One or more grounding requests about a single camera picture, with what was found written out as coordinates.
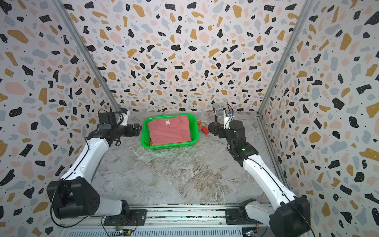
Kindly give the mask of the green plastic basket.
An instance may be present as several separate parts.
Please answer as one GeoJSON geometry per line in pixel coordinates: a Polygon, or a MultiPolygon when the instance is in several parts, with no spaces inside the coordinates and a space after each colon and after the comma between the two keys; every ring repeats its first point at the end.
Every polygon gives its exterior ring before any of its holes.
{"type": "Polygon", "coordinates": [[[198,140],[197,120],[191,114],[150,117],[143,123],[141,145],[146,149],[190,147],[198,140]]]}

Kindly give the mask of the pink t-shirt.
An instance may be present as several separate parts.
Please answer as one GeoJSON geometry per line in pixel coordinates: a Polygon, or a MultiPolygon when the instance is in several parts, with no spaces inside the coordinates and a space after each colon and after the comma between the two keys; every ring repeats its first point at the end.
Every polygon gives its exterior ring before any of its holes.
{"type": "Polygon", "coordinates": [[[148,123],[148,129],[153,146],[191,142],[187,116],[153,119],[148,123]]]}

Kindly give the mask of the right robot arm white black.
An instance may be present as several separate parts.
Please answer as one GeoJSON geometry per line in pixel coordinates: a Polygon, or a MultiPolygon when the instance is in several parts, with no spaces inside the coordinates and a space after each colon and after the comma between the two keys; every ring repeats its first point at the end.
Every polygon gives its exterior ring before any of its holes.
{"type": "Polygon", "coordinates": [[[228,225],[262,223],[276,237],[299,237],[312,230],[309,201],[304,196],[297,197],[272,173],[259,152],[247,142],[241,121],[212,122],[208,129],[226,139],[232,158],[255,179],[269,200],[263,204],[251,198],[241,202],[238,208],[226,209],[228,225]]]}

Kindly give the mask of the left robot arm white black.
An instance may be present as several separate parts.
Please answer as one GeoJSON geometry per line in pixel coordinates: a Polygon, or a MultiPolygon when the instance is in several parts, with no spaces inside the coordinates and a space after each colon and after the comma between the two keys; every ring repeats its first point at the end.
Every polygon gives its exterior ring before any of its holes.
{"type": "Polygon", "coordinates": [[[68,172],[58,181],[50,182],[46,189],[52,220],[100,216],[116,224],[130,219],[127,201],[103,198],[91,184],[111,145],[120,145],[122,137],[139,136],[142,127],[137,123],[129,124],[129,115],[125,108],[116,112],[99,111],[99,124],[85,138],[84,150],[68,172]]]}

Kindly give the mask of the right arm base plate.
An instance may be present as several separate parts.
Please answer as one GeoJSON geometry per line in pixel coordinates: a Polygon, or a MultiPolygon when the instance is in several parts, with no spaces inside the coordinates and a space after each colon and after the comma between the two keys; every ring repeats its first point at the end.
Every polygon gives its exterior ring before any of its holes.
{"type": "Polygon", "coordinates": [[[251,219],[247,216],[242,207],[225,209],[227,225],[255,225],[261,222],[251,219]]]}

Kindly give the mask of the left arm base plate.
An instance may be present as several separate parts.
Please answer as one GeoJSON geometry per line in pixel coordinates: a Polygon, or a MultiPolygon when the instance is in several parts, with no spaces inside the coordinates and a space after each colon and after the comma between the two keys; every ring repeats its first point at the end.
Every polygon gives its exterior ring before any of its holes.
{"type": "Polygon", "coordinates": [[[103,222],[104,226],[144,226],[146,217],[146,209],[132,209],[128,214],[120,214],[116,216],[107,216],[103,222]]]}

